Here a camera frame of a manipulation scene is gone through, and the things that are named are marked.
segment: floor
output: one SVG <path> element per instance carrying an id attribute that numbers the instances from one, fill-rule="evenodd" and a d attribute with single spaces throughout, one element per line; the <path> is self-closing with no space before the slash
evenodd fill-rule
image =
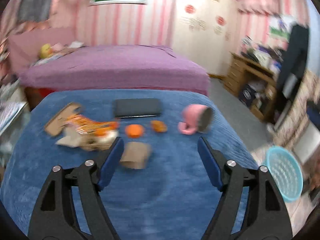
<path id="1" fill-rule="evenodd" d="M 261 123 L 244 104 L 226 91 L 221 80 L 211 79 L 209 98 L 239 135 L 249 152 L 271 140 L 266 124 Z"/>

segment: bed headboard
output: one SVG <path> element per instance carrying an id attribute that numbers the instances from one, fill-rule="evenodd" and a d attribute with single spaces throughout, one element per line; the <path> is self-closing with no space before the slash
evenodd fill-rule
<path id="1" fill-rule="evenodd" d="M 75 35 L 70 27 L 35 29 L 22 34 L 10 35 L 8 50 L 11 71 L 19 74 L 23 68 L 35 62 L 38 59 L 41 46 L 46 43 L 54 45 L 59 42 L 66 45 L 73 41 L 75 41 Z"/>

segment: metal bolt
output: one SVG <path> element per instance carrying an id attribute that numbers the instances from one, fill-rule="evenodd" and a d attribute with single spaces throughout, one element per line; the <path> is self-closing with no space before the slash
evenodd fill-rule
<path id="1" fill-rule="evenodd" d="M 57 172 L 57 171 L 60 171 L 61 170 L 61 167 L 59 165 L 56 165 L 52 168 L 52 171 L 53 172 Z"/>
<path id="2" fill-rule="evenodd" d="M 234 167 L 234 166 L 237 165 L 237 163 L 236 163 L 235 161 L 233 161 L 233 160 L 228 160 L 228 161 L 227 161 L 227 164 L 228 164 L 228 166 L 230 166 L 230 167 Z"/>
<path id="3" fill-rule="evenodd" d="M 92 166 L 92 165 L 94 165 L 94 160 L 87 160 L 87 161 L 85 161 L 84 165 L 88 166 L 88 167 Z"/>
<path id="4" fill-rule="evenodd" d="M 261 166 L 260 167 L 260 171 L 262 172 L 267 172 L 268 171 L 268 168 L 266 166 Z"/>

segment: black tablet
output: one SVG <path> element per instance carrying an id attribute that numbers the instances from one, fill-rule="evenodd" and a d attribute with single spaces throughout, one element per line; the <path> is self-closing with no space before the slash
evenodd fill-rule
<path id="1" fill-rule="evenodd" d="M 161 115 L 162 106 L 157 98 L 117 99 L 113 110 L 118 118 L 146 117 Z"/>

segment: red sticker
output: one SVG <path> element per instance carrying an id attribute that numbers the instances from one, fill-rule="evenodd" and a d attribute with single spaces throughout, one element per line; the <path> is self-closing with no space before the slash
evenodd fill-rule
<path id="1" fill-rule="evenodd" d="M 194 14 L 196 12 L 196 8 L 191 5 L 191 4 L 188 4 L 184 10 L 186 11 L 186 13 L 190 13 L 190 14 Z"/>
<path id="2" fill-rule="evenodd" d="M 217 16 L 217 23 L 221 26 L 225 25 L 226 24 L 226 21 L 224 20 L 223 17 L 221 16 Z"/>

